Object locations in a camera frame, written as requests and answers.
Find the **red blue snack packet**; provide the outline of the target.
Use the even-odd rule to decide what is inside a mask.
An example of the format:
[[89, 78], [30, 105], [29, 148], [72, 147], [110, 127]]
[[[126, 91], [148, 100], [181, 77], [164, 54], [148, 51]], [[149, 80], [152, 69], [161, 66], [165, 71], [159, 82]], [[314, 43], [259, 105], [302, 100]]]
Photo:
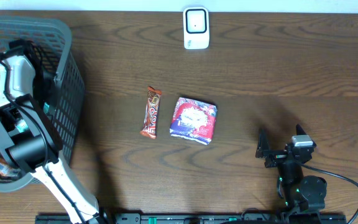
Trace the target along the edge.
[[180, 97], [175, 105], [170, 135], [208, 145], [213, 138], [217, 107]]

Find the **orange Top chocolate bar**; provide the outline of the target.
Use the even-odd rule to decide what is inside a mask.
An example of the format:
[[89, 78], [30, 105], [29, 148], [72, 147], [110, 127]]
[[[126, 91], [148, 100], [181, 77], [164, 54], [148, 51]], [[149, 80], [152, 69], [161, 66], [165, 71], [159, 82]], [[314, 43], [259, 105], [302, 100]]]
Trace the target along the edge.
[[156, 90], [151, 86], [148, 87], [147, 92], [147, 104], [145, 109], [145, 118], [142, 130], [140, 131], [141, 135], [146, 136], [151, 139], [157, 137], [156, 125], [158, 118], [158, 109], [160, 104], [160, 99], [162, 92]]

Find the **small orange snack packet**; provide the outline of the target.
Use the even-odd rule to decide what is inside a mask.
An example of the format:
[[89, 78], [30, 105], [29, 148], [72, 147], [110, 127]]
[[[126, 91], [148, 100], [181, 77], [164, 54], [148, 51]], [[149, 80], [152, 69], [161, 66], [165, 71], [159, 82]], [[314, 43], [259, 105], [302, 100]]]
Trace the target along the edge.
[[19, 169], [11, 167], [3, 158], [0, 158], [0, 175], [3, 177], [17, 177]]

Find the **teal white snack packet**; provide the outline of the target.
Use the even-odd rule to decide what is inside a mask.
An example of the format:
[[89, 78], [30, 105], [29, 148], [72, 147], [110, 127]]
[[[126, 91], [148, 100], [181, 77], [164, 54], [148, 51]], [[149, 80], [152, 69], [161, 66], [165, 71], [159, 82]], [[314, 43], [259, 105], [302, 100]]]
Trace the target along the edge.
[[[45, 103], [43, 105], [44, 113], [45, 114], [49, 113], [49, 109], [50, 109], [50, 105], [48, 103]], [[24, 121], [24, 118], [21, 117], [21, 116], [18, 118], [18, 121], [16, 121], [15, 127], [16, 127], [16, 129], [18, 130], [19, 133], [23, 133], [23, 132], [29, 130], [29, 127], [28, 127], [27, 123]]]

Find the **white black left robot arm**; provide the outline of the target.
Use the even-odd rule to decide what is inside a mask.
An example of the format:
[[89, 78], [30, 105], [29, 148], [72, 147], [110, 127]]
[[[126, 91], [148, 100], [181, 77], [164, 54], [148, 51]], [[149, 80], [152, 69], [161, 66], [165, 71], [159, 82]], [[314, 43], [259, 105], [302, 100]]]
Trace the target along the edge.
[[0, 53], [0, 154], [8, 165], [38, 179], [63, 205], [72, 223], [107, 223], [62, 155], [63, 141], [44, 112], [54, 89], [43, 66], [47, 54], [30, 40], [14, 40]]

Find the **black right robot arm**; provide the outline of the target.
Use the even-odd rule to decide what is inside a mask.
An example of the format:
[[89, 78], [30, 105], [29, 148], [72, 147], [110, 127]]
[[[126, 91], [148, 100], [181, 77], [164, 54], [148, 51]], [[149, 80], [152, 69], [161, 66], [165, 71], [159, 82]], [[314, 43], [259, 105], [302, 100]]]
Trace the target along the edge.
[[296, 125], [296, 135], [283, 150], [271, 149], [265, 131], [259, 131], [255, 156], [265, 160], [266, 168], [278, 169], [277, 192], [286, 202], [280, 216], [286, 222], [295, 215], [316, 215], [325, 207], [326, 181], [314, 175], [305, 176], [302, 170], [302, 166], [312, 159], [315, 147], [316, 143], [299, 124]]

